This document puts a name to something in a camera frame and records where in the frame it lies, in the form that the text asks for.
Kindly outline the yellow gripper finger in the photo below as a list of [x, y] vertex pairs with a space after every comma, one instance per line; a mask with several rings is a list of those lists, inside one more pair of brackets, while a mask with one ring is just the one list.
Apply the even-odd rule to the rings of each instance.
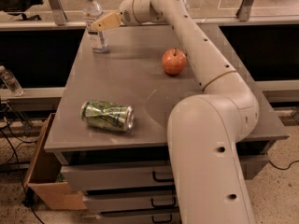
[[121, 16], [117, 12], [110, 12], [92, 23], [97, 32], [118, 28], [121, 26]]

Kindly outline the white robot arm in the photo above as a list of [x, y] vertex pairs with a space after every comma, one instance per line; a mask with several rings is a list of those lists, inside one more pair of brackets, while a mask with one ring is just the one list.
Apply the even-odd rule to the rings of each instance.
[[186, 0], [124, 0], [92, 27], [166, 22], [201, 89], [172, 109], [167, 141], [182, 224], [255, 224], [236, 143], [259, 119], [246, 81], [190, 17]]

